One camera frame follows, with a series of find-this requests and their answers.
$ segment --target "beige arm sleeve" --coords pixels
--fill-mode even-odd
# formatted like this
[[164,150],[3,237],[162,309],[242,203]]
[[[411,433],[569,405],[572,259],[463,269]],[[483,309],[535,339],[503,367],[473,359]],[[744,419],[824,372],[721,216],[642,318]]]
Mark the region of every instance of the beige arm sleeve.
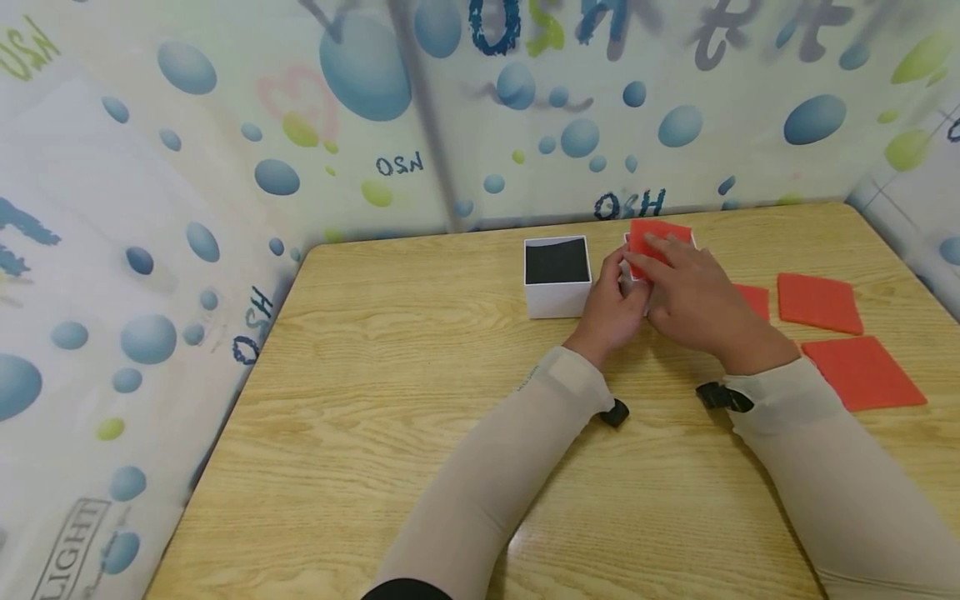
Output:
[[805,358],[727,387],[830,600],[960,598],[960,544]]
[[387,552],[373,587],[419,579],[454,600],[484,598],[493,565],[573,440],[613,408],[603,375],[553,348],[441,467]]

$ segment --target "red card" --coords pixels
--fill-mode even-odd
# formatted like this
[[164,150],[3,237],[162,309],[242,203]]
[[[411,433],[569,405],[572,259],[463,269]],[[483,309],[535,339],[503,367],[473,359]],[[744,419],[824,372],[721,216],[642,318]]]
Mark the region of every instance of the red card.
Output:
[[873,336],[807,342],[801,348],[851,412],[926,404],[924,394]]
[[766,288],[754,287],[753,285],[733,285],[740,292],[740,296],[750,304],[764,321],[770,321],[770,292]]
[[853,286],[846,281],[781,273],[777,276],[777,291],[782,321],[863,334]]
[[[647,244],[646,240],[643,239],[644,233],[653,233],[657,237],[666,237],[668,233],[673,233],[677,236],[678,239],[684,242],[692,243],[693,242],[693,229],[685,228],[680,225],[672,225],[666,221],[661,221],[660,219],[634,219],[630,222],[630,252],[637,254],[646,254],[656,258],[660,262],[666,262],[666,257],[663,254],[657,252]],[[634,279],[645,279],[649,280],[647,274],[643,273],[641,269],[630,265],[630,271],[634,275]]]

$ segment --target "hand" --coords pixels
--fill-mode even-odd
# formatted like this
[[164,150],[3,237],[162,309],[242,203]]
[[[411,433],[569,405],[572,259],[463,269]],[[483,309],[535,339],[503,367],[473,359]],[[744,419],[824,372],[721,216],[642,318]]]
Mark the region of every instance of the hand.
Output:
[[626,296],[620,293],[620,262],[626,251],[624,245],[604,258],[580,323],[564,342],[564,348],[577,352],[597,369],[639,331],[650,296],[650,287],[643,282],[637,282]]
[[716,356],[727,374],[769,371],[800,358],[796,345],[764,321],[740,296],[709,250],[673,235],[644,236],[669,264],[627,253],[654,282],[647,318],[662,335]]

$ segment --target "black strap buckle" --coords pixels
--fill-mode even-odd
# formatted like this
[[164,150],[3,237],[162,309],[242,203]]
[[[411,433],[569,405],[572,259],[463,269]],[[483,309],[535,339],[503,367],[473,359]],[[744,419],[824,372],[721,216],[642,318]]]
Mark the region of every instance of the black strap buckle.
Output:
[[614,398],[613,408],[606,413],[600,413],[599,416],[601,421],[615,429],[620,426],[620,423],[627,420],[627,417],[630,416],[630,409],[627,408],[626,404]]
[[735,413],[746,413],[754,408],[754,404],[749,398],[716,381],[710,381],[698,387],[697,397],[708,409],[729,408]]

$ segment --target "black foam insert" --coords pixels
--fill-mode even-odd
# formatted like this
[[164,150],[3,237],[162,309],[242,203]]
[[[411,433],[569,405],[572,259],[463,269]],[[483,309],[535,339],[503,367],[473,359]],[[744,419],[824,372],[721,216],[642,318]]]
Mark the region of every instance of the black foam insert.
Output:
[[587,240],[577,238],[550,246],[527,246],[527,283],[590,281]]

